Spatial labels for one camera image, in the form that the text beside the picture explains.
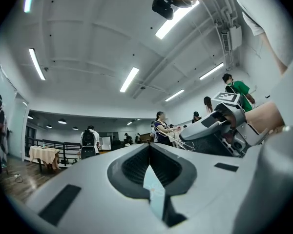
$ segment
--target ceiling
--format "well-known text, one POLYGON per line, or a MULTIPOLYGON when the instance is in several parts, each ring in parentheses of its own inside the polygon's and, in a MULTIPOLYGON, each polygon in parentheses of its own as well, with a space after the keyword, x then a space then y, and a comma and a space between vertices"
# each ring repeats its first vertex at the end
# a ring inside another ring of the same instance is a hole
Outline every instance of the ceiling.
POLYGON ((51 125, 52 129, 55 130, 72 130, 73 127, 77 127, 79 130, 86 129, 89 125, 93 125, 97 131, 102 131, 102 129, 119 129, 125 128, 127 124, 131 121, 133 123, 131 127, 136 127, 137 124, 143 124, 147 122, 151 124, 154 119, 128 119, 128 118, 103 118, 103 117, 84 117, 84 116, 71 116, 71 115, 58 115, 49 114, 44 112, 30 111, 29 115, 33 119, 29 119, 28 122, 45 128, 47 125, 51 125), (60 118, 64 118, 67 124, 58 123, 60 118))
POLYGON ((37 94, 71 84, 80 92, 86 86, 119 93, 136 67, 140 71, 126 95, 158 103, 181 89, 185 96, 220 75, 199 80, 219 63, 228 68, 221 28, 215 26, 223 20, 225 0, 202 0, 162 40, 155 33, 166 20, 152 11, 152 1, 33 0, 31 13, 24 13, 20 0, 11 12, 8 43, 37 94), (29 48, 35 48, 46 81, 40 80, 29 48))

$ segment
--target black backpack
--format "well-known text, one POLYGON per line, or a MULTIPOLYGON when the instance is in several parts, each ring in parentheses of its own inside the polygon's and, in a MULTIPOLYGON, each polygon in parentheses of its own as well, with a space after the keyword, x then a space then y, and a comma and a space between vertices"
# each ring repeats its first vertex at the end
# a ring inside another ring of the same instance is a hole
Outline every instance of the black backpack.
POLYGON ((94 135, 89 129, 84 131, 82 143, 83 146, 94 146, 94 135))
MULTIPOLYGON (((240 95, 240 96, 245 97, 245 95, 240 94, 240 93, 239 93, 239 92, 233 87, 233 85, 234 85, 234 81, 231 83, 231 85, 226 85, 226 87, 225 87, 225 92, 227 92, 227 93, 231 93, 231 94, 238 94, 238 95, 240 95)), ((244 106, 244 100, 241 99, 241 100, 240 100, 240 103, 241 103, 241 107, 243 107, 243 106, 244 106)))

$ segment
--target railing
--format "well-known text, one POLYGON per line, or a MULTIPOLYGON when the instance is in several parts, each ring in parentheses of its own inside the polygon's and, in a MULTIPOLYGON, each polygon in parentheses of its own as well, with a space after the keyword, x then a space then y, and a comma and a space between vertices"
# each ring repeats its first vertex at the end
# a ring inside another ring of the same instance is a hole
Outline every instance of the railing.
POLYGON ((29 157, 29 149, 31 146, 42 146, 56 148, 61 150, 59 152, 58 163, 66 167, 69 164, 74 164, 78 157, 76 154, 80 151, 80 143, 73 142, 58 142, 47 139, 36 139, 25 136, 25 156, 29 157))

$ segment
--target wooden table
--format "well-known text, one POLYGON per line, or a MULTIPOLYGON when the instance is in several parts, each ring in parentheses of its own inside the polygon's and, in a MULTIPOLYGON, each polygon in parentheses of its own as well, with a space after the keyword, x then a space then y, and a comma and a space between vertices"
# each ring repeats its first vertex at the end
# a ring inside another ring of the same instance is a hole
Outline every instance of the wooden table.
POLYGON ((29 156, 30 161, 33 161, 34 159, 37 159, 39 162, 39 170, 42 173, 42 164, 41 161, 43 161, 43 164, 45 167, 48 167, 49 164, 52 165, 52 169, 60 169, 58 165, 58 159, 59 155, 58 152, 59 149, 55 148, 42 148, 38 146, 31 146, 29 149, 29 156))

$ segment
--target floor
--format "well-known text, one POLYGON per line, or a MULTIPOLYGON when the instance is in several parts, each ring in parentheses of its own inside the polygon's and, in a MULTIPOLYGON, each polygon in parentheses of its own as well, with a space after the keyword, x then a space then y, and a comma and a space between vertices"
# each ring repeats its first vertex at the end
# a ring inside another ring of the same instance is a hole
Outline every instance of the floor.
POLYGON ((63 171, 50 172, 42 166, 43 174, 41 174, 38 164, 29 161, 22 162, 12 156, 8 156, 7 169, 9 174, 3 169, 0 177, 3 190, 22 202, 25 202, 37 188, 63 171), (16 174, 20 174, 21 177, 15 178, 16 174))
MULTIPOLYGON (((0 177, 2 187, 5 193, 23 203, 25 203, 29 196, 41 185, 65 170, 65 168, 62 168, 62 170, 57 172, 51 172, 42 166, 43 174, 41 174, 37 163, 29 161, 22 162, 20 159, 12 156, 8 156, 7 164, 9 174, 3 169, 0 177), (20 174, 21 177, 15 178, 14 175, 16 174, 20 174)), ((144 188, 150 190, 151 210, 159 219, 162 219, 165 189, 150 166, 146 171, 144 188)))

